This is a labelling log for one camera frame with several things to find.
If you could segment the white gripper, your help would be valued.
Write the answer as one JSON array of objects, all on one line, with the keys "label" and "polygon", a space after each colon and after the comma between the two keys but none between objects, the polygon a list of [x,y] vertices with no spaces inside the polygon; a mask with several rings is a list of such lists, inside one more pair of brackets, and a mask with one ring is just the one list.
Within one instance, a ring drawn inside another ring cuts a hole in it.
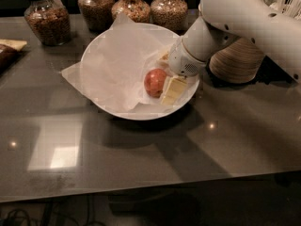
[{"label": "white gripper", "polygon": [[168,67],[169,65],[171,71],[181,75],[166,78],[161,95],[162,105],[174,105],[187,87],[185,76],[196,76],[205,66],[203,61],[197,60],[188,53],[182,42],[182,37],[176,39],[169,52],[163,53],[157,59],[157,64],[161,67]]}]

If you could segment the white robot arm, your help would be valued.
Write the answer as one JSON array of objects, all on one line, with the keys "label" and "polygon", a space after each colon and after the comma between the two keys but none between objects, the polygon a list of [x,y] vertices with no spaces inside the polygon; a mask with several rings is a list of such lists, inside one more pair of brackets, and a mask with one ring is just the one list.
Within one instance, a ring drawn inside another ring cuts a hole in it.
[{"label": "white robot arm", "polygon": [[172,73],[184,79],[207,66],[223,82],[245,84],[269,57],[293,81],[300,80],[300,0],[277,10],[262,0],[200,0],[198,10],[167,54]]}]

